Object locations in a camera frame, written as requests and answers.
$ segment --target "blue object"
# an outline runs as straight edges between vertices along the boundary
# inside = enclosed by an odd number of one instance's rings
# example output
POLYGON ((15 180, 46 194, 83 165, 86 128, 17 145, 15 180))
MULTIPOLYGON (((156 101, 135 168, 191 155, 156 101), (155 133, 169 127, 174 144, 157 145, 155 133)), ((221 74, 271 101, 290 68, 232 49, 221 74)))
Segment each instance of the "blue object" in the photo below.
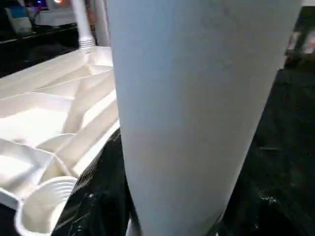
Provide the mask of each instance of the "blue object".
POLYGON ((26 11, 22 6, 12 6, 10 7, 10 11, 13 18, 27 17, 26 11))

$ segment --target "white cylindrical column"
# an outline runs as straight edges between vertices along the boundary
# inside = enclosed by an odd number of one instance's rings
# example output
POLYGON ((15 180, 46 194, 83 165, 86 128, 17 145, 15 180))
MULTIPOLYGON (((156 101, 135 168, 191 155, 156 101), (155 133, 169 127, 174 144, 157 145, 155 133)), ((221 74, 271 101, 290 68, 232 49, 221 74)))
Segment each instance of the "white cylindrical column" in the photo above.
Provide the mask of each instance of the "white cylindrical column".
POLYGON ((94 0, 95 31, 98 46, 109 47, 110 36, 108 28, 106 0, 94 0))
POLYGON ((71 0, 71 4, 77 20, 80 48, 84 49, 95 46, 95 40, 91 34, 84 0, 71 0))
POLYGON ((144 236, 204 236, 220 221, 301 2, 108 0, 144 236))

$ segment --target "black plastic sheet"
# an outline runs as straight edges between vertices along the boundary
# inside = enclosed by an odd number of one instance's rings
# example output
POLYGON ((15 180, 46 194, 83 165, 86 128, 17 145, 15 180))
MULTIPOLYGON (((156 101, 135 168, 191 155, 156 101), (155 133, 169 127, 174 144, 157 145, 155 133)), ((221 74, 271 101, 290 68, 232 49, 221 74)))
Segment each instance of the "black plastic sheet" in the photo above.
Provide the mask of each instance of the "black plastic sheet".
POLYGON ((132 209, 117 130, 81 174, 52 236, 125 236, 132 209))
POLYGON ((234 236, 315 235, 315 76, 282 70, 224 216, 234 236))

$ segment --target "white plastic part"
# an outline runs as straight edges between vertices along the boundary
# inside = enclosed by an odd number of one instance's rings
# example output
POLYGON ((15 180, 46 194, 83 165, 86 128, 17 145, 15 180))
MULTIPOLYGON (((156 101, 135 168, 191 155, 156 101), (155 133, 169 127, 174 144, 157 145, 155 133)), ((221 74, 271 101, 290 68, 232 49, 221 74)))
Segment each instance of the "white plastic part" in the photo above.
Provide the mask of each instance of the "white plastic part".
POLYGON ((104 71, 113 70, 113 67, 108 65, 89 65, 89 70, 93 75, 96 75, 104 71))
POLYGON ((53 155, 7 140, 0 147, 0 202, 12 207, 40 183, 53 155))
POLYGON ((19 206, 15 227, 21 236, 49 236, 77 179, 57 177, 43 182, 19 206))
POLYGON ((221 220, 301 3, 107 1, 143 236, 206 235, 221 220))
POLYGON ((65 143, 69 142, 69 140, 73 139, 76 134, 60 134, 55 137, 52 137, 43 143, 39 144, 36 148, 48 152, 55 153, 60 149, 65 143))
POLYGON ((116 102, 113 101, 93 121, 80 130, 73 139, 69 139, 56 152, 56 156, 66 164, 73 175, 77 176, 78 173, 74 173, 72 168, 108 132, 117 120, 118 108, 116 102))
POLYGON ((79 89, 79 86, 83 86, 87 89, 91 89, 93 86, 100 83, 106 75, 99 73, 96 75, 85 76, 83 78, 72 79, 70 81, 62 82, 60 84, 40 88, 36 92, 53 94, 63 96, 69 99, 73 99, 79 89))
POLYGON ((51 83, 46 84, 45 86, 42 86, 41 88, 45 88, 45 87, 49 87, 49 86, 53 86, 53 85, 58 85, 58 84, 61 84, 63 82, 69 82, 71 80, 75 80, 75 79, 82 78, 82 77, 88 77, 91 75, 94 75, 94 74, 91 73, 89 66, 84 64, 83 66, 79 67, 78 69, 76 69, 74 71, 71 71, 67 74, 62 74, 57 79, 55 79, 51 83))
POLYGON ((39 26, 58 27, 75 23, 75 16, 71 8, 59 8, 53 11, 40 11, 34 20, 39 26))
POLYGON ((101 99, 106 98, 114 89, 113 70, 103 73, 103 80, 92 88, 81 83, 72 102, 69 115, 64 123, 63 133, 76 133, 82 123, 84 123, 85 113, 101 99))
MULTIPOLYGON (((88 57, 80 50, 77 50, 12 75, 5 76, 0 80, 0 98, 32 92, 46 85, 53 84, 54 81, 60 77, 80 70, 87 60, 88 57)), ((87 75, 88 74, 82 74, 82 70, 80 70, 79 75, 77 74, 76 76, 83 77, 87 75)))
POLYGON ((61 134, 72 100, 25 93, 0 100, 0 138, 32 147, 61 134))
POLYGON ((101 137, 98 141, 96 141, 93 146, 91 146, 88 151, 85 152, 84 155, 81 156, 77 164, 73 167, 73 173, 75 176, 80 176, 83 171, 88 167, 88 165, 93 161, 93 159, 97 156, 97 154, 104 147, 105 143, 112 136, 112 134, 120 127, 119 121, 115 122, 101 137))
POLYGON ((80 48, 85 49, 95 46, 95 40, 91 34, 84 1, 71 0, 71 3, 78 26, 80 48))
POLYGON ((135 227, 133 224, 133 221, 129 219, 128 225, 127 225, 127 231, 126 231, 126 236, 139 236, 141 235, 140 229, 135 227))
POLYGON ((112 51, 110 47, 94 47, 89 54, 88 63, 96 65, 113 66, 112 51))

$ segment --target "white cylinder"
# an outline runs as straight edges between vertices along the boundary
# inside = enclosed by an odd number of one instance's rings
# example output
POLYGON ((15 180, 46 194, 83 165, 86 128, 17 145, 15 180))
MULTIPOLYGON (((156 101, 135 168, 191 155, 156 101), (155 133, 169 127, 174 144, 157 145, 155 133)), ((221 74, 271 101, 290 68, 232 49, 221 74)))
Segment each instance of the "white cylinder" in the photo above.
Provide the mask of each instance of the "white cylinder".
POLYGON ((91 34, 84 0, 71 0, 71 3, 77 20, 80 48, 83 49, 95 46, 95 40, 91 34))
POLYGON ((126 174, 144 236, 204 236, 220 221, 300 5, 108 0, 126 174))
POLYGON ((98 46, 109 47, 109 26, 107 17, 106 0, 94 0, 95 33, 98 46))

